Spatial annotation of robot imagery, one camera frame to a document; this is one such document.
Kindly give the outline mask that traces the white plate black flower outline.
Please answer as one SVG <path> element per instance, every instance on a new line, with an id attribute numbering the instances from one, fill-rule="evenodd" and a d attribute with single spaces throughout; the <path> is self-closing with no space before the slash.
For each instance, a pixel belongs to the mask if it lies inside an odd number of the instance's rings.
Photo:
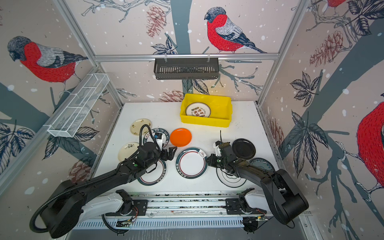
<path id="1" fill-rule="evenodd" d="M 217 168 L 216 172 L 219 181 L 229 188 L 239 188 L 247 181 L 246 179 L 230 175 L 226 170 L 222 170 L 220 168 Z"/>

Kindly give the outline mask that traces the white plate red characters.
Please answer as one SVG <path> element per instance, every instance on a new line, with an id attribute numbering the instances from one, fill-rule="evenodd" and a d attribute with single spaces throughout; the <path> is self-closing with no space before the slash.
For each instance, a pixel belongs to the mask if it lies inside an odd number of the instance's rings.
<path id="1" fill-rule="evenodd" d="M 209 118 L 211 115 L 211 108 L 207 104 L 197 102 L 188 105 L 185 113 L 187 116 Z"/>

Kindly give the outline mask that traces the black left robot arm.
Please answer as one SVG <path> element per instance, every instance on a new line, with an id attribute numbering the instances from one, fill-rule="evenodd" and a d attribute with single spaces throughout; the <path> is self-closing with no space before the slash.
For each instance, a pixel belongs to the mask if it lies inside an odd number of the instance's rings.
<path id="1" fill-rule="evenodd" d="M 102 195 L 139 179 L 159 161 L 173 160 L 176 150 L 177 147 L 165 150 L 157 143 L 147 142 L 139 145 L 131 156 L 106 174 L 79 183 L 62 182 L 32 215 L 29 223 L 31 231 L 49 233 L 57 239 L 70 232 L 77 223 L 95 216 L 138 214 L 132 197 L 125 190 L 116 190 L 106 197 Z"/>

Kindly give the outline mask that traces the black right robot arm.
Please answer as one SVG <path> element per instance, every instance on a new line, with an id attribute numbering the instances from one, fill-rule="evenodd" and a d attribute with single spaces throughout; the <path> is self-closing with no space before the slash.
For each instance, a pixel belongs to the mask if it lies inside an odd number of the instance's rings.
<path id="1" fill-rule="evenodd" d="M 270 212 L 284 225 L 309 208 L 309 203 L 288 172 L 264 170 L 237 158 L 229 142 L 215 142 L 220 155 L 211 154 L 207 162 L 210 167 L 228 172 L 237 178 L 246 179 L 261 187 Z"/>

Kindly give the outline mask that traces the teal patterned plate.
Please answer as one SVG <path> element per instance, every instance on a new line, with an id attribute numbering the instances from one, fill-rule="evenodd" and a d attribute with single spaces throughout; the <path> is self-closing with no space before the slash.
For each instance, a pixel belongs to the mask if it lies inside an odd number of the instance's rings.
<path id="1" fill-rule="evenodd" d="M 249 164 L 262 170 L 275 171 L 274 166 L 269 161 L 263 158 L 251 159 L 249 161 Z"/>

